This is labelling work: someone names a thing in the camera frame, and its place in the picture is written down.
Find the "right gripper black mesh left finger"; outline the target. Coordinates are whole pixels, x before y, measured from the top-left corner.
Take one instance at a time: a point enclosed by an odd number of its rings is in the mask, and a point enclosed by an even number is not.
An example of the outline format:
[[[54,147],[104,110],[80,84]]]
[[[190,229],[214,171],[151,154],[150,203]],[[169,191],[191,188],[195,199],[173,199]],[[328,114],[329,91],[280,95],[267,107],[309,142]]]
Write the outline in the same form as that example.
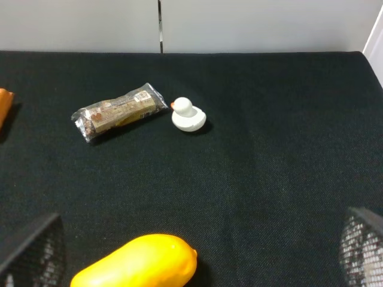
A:
[[[66,270],[63,222],[39,216],[1,240],[1,286],[62,286]]]

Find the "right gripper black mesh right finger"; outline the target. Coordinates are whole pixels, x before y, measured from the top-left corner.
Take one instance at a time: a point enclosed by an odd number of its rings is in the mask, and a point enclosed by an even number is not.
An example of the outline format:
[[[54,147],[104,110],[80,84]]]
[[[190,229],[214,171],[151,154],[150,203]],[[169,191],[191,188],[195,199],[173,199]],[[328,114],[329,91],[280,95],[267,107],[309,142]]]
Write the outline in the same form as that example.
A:
[[[339,262],[348,286],[382,286],[382,217],[351,207],[341,234]]]

